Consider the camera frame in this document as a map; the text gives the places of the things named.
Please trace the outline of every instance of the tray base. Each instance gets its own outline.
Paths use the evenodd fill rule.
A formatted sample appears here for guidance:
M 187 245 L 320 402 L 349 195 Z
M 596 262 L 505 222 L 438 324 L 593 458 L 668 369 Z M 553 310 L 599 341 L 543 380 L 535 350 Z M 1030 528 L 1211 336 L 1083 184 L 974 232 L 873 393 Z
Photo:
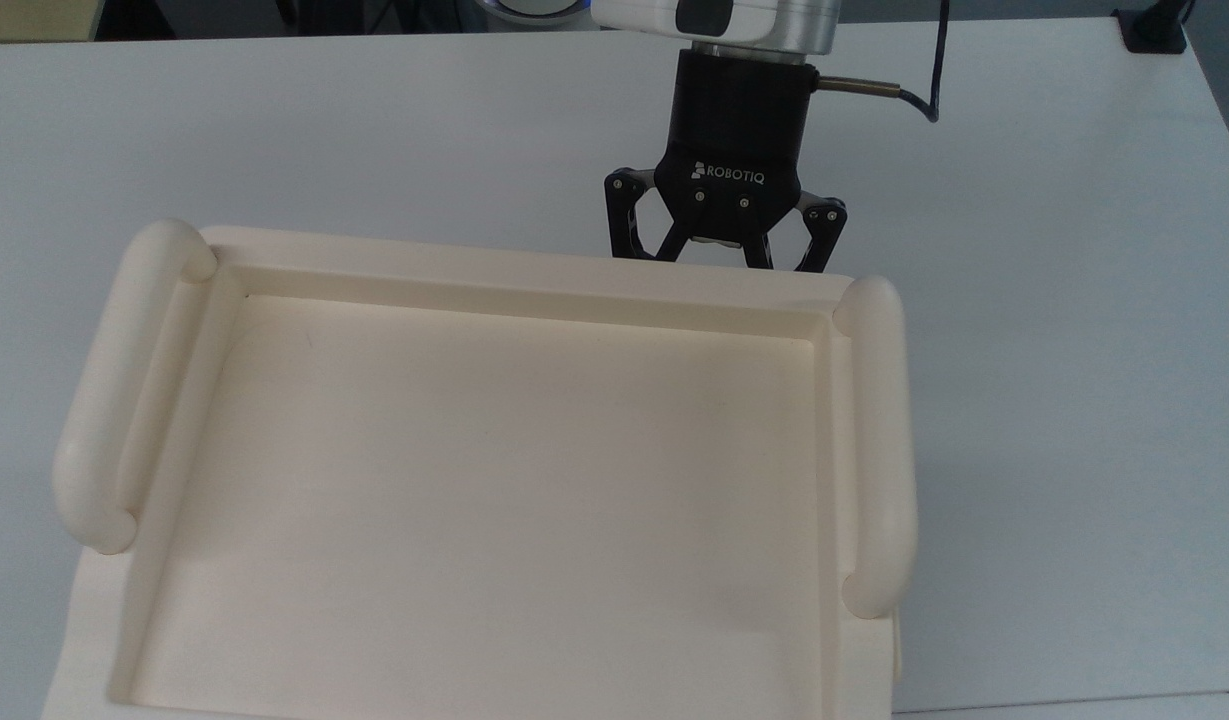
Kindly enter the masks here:
M 814 354 L 248 297 L 129 700 L 819 716 Z

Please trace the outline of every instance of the plastic tray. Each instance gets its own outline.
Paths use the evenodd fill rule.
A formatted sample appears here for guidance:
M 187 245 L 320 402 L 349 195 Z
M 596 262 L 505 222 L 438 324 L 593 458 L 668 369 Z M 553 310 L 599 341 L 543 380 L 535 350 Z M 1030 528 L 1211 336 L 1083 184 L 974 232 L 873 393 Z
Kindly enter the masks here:
M 203 236 L 135 238 L 58 447 L 44 718 L 889 716 L 882 279 Z

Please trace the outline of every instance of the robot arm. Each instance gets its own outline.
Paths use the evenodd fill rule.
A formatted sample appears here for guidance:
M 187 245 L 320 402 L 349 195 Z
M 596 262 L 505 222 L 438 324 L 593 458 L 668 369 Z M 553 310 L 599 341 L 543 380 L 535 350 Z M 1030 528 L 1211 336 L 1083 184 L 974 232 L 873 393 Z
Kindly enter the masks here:
M 597 23 L 707 44 L 825 55 L 839 0 L 594 0 Z
M 803 272 L 823 272 L 847 219 L 834 197 L 801 190 L 796 160 L 819 90 L 897 97 L 938 120 L 949 0 L 941 0 L 930 101 L 893 84 L 823 77 L 805 55 L 832 49 L 839 0 L 594 0 L 603 26 L 693 41 L 681 52 L 669 146 L 654 170 L 605 178 L 610 246 L 617 258 L 675 260 L 686 242 L 742 249 L 773 268 L 769 231 L 793 209 L 810 231 Z M 658 188 L 672 229 L 656 252 L 637 233 L 635 203 Z

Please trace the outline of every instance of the logo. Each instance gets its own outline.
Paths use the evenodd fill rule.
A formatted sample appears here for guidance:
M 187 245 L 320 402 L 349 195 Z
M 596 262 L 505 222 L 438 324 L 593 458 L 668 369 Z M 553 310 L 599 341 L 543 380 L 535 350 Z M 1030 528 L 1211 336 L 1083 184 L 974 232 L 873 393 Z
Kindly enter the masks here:
M 764 173 L 755 173 L 752 170 L 723 168 L 720 165 L 707 165 L 702 163 L 702 161 L 697 161 L 696 171 L 689 173 L 689 178 L 699 179 L 705 177 L 737 179 L 742 182 L 764 184 Z

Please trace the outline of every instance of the white table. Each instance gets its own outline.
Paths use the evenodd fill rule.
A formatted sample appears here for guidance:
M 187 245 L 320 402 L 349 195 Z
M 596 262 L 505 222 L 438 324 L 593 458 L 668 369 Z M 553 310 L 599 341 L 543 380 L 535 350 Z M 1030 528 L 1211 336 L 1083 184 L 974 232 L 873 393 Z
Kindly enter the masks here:
M 826 72 L 924 88 L 934 27 Z M 76 547 L 53 444 L 122 247 L 249 224 L 605 256 L 681 44 L 623 33 L 0 47 L 0 719 L 33 718 Z M 830 269 L 908 310 L 921 557 L 896 710 L 1229 689 L 1229 136 L 1109 18 L 956 23 L 943 120 L 820 96 Z M 661 237 L 660 213 L 645 213 Z M 789 265 L 799 222 L 775 233 Z M 689 247 L 686 260 L 737 264 Z

